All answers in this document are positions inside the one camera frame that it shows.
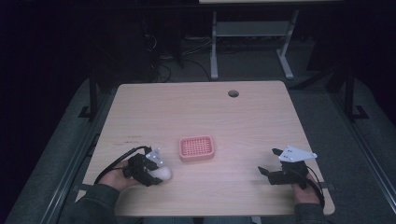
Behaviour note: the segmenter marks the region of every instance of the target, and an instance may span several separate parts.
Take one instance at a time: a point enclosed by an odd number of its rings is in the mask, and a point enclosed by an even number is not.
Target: finger
[[[306,175],[306,178],[307,178],[307,179],[310,179],[310,180],[312,180],[312,181],[314,181],[314,182],[317,182],[317,181],[314,179],[314,177],[313,177],[311,174],[309,174],[309,173]]]
[[[128,166],[128,161],[120,161],[120,163],[117,166],[125,168]]]
[[[298,184],[291,184],[291,189],[292,189],[294,192],[297,192],[297,191],[304,191],[303,189],[301,189],[300,185],[298,185]]]
[[[127,186],[128,187],[131,187],[131,186],[135,186],[135,185],[139,185],[140,183],[137,181],[137,180],[135,180],[135,179],[128,179],[127,180]]]

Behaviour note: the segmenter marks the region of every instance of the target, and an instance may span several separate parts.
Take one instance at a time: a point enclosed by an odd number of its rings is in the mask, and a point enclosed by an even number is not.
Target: white tag
[[[301,150],[297,147],[288,146],[285,150],[283,150],[282,154],[280,154],[279,160],[287,162],[297,162],[314,159],[317,157],[318,155],[316,153]]]
[[[158,167],[164,166],[163,160],[161,160],[159,148],[151,150],[151,152],[146,155],[146,158],[157,163]]]

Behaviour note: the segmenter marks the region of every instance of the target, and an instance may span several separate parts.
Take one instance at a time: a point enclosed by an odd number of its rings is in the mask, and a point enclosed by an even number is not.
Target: person's left hand
[[[126,166],[128,166],[128,161],[121,161],[118,165],[116,165],[115,170],[108,172],[102,177],[102,179],[99,180],[99,184],[108,185],[119,192],[133,185],[140,184],[134,179],[124,177],[122,168],[125,168]]]

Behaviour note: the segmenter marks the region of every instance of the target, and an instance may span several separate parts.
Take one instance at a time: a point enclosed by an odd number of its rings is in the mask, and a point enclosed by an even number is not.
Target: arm
[[[315,182],[312,175],[307,175],[308,179]],[[320,206],[319,198],[315,191],[307,185],[306,189],[301,189],[298,184],[291,185],[294,195],[295,219],[297,224],[322,224],[327,223],[326,217]]]
[[[69,223],[116,224],[114,206],[120,192],[138,184],[137,181],[123,176],[121,168],[127,165],[128,161],[120,162],[117,166],[120,169],[108,172],[84,197],[73,204],[69,211]]]

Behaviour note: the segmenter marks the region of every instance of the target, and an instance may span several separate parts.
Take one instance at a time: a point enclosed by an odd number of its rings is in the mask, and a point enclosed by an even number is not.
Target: white ball
[[[161,180],[169,180],[170,178],[172,178],[172,171],[167,166],[163,166],[154,171],[149,171],[148,173],[153,177],[160,178]]]

